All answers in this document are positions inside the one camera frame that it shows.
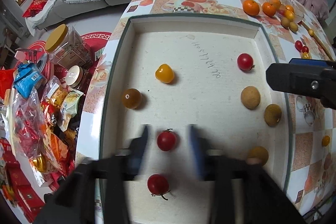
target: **white tray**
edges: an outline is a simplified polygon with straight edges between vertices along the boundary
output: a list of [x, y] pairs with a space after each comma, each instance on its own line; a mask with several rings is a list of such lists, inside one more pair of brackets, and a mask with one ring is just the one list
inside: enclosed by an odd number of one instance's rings
[[[271, 47], [260, 24], [241, 19], [193, 14], [130, 18], [108, 83], [100, 155], [108, 157], [127, 147], [129, 139], [141, 134], [143, 124], [151, 125], [141, 173], [137, 181], [126, 182], [133, 221], [207, 223], [212, 183], [196, 177], [189, 124], [196, 124], [214, 148], [234, 158], [245, 159], [249, 149], [264, 146], [269, 152], [265, 169], [284, 186], [287, 105], [284, 94], [272, 91], [266, 82], [265, 70], [277, 62]], [[250, 72], [237, 67], [237, 57], [244, 52], [254, 59]], [[174, 84], [155, 78], [164, 63], [175, 72]], [[255, 110], [248, 110], [240, 100], [241, 91], [249, 85], [261, 94]], [[128, 88], [142, 93], [145, 103], [140, 109], [129, 110], [121, 104], [121, 94]], [[276, 127], [269, 127], [263, 118], [271, 103], [283, 111]], [[180, 138], [173, 152], [162, 152], [156, 145], [156, 135], [167, 128], [173, 128]], [[169, 180], [168, 201], [152, 197], [147, 189], [147, 178], [157, 173]]]

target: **wooden stick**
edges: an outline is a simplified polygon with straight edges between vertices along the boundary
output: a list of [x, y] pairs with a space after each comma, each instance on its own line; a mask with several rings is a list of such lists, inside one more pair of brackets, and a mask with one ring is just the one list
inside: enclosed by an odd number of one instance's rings
[[[303, 21], [301, 21], [300, 25], [302, 25], [307, 31], [310, 30], [309, 26], [306, 23], [304, 23]], [[321, 46], [321, 48], [324, 50], [326, 55], [328, 55], [329, 59], [333, 61], [334, 59], [332, 58], [331, 54], [329, 53], [329, 51], [327, 50], [325, 45], [321, 42], [321, 40], [318, 38], [318, 36], [315, 34], [315, 32], [314, 32], [313, 38]]]

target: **tiled tabletop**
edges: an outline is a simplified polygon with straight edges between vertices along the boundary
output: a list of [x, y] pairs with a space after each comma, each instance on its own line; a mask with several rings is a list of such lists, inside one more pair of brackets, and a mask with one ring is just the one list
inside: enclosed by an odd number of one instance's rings
[[[244, 0], [132, 0], [123, 13], [100, 58], [90, 89], [85, 100], [80, 133], [77, 144], [76, 161], [83, 157], [99, 158], [100, 127], [106, 85], [115, 51], [129, 17], [144, 14], [173, 12], [207, 13], [227, 15], [255, 22], [261, 22], [266, 29], [280, 62], [288, 63], [292, 58], [300, 58], [295, 49], [296, 40], [308, 46], [313, 59], [328, 60], [323, 49], [309, 36], [308, 31], [299, 26], [293, 33], [284, 29], [277, 17], [266, 16], [261, 9], [266, 0], [255, 0], [260, 5], [260, 13], [250, 17], [242, 9]], [[304, 13], [305, 23], [314, 30], [335, 58], [335, 54], [316, 17], [294, 1]], [[288, 95], [292, 116], [292, 155], [289, 156], [289, 183], [285, 185], [287, 196], [301, 214], [308, 212], [323, 197], [328, 196], [336, 185], [336, 111], [325, 109], [319, 100], [297, 95]], [[322, 138], [329, 135], [329, 146], [322, 147]]]

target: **glass jar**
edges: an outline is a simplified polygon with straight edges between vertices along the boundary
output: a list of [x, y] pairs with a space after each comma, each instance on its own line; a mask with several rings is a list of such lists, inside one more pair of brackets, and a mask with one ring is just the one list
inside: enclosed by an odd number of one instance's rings
[[75, 65], [90, 68], [93, 64], [90, 50], [73, 26], [67, 27], [62, 24], [53, 30], [45, 49], [52, 63], [59, 64], [67, 70]]
[[87, 70], [83, 70], [79, 66], [73, 66], [68, 70], [65, 82], [69, 87], [86, 94], [89, 89], [91, 78], [92, 75]]

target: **glass bowl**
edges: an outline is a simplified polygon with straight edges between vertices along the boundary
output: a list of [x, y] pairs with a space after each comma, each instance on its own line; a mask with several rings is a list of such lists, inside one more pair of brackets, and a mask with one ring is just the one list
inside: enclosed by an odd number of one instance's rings
[[[267, 0], [267, 2], [274, 4], [274, 0]], [[291, 0], [280, 0], [280, 2], [281, 5], [279, 9], [277, 9], [277, 14], [280, 18], [284, 17], [284, 13], [286, 11], [285, 5], [291, 5], [294, 8], [295, 17], [293, 22], [299, 23], [305, 17], [304, 13], [302, 13]]]

